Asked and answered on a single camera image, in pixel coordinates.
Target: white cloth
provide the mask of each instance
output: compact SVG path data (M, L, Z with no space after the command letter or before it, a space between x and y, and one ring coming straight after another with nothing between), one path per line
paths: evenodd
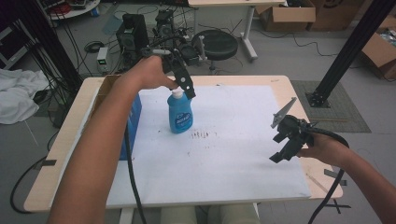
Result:
M35 93L48 86L42 71L0 69L0 123L13 124L31 117L38 110Z

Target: office chair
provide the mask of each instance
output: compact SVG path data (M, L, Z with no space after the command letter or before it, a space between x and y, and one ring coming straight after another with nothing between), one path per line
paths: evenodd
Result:
M221 30L205 30L196 34L191 44L200 52L201 58L211 61L210 73L215 74L215 61L233 57L238 51L238 42L233 35Z

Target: white paper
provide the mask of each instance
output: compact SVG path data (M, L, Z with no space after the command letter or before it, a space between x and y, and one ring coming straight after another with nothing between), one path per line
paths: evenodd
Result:
M195 87L194 122L170 132L166 88L141 91L134 142L134 176L143 205L262 202L308 198L297 158L269 158L286 143L273 141L279 110L269 86ZM127 162L119 166L108 206L135 205Z

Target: gray mat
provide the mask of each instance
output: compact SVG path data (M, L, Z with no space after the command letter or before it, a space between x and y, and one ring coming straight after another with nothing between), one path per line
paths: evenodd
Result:
M319 83L318 81L291 82L309 120L311 122L318 122L317 128L335 133L371 132L341 83L337 84L328 99L331 105L330 108L311 107L305 94L307 92L313 92Z

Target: human arm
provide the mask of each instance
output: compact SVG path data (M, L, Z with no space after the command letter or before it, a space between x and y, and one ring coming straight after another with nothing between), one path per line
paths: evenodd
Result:
M177 84L163 73L159 57L140 61L121 76L92 116L64 171L48 223L103 223L116 173L126 120L142 89Z
M396 220L396 188L369 162L336 140L313 134L314 146L303 148L298 156L316 158L345 170L355 181L382 223Z

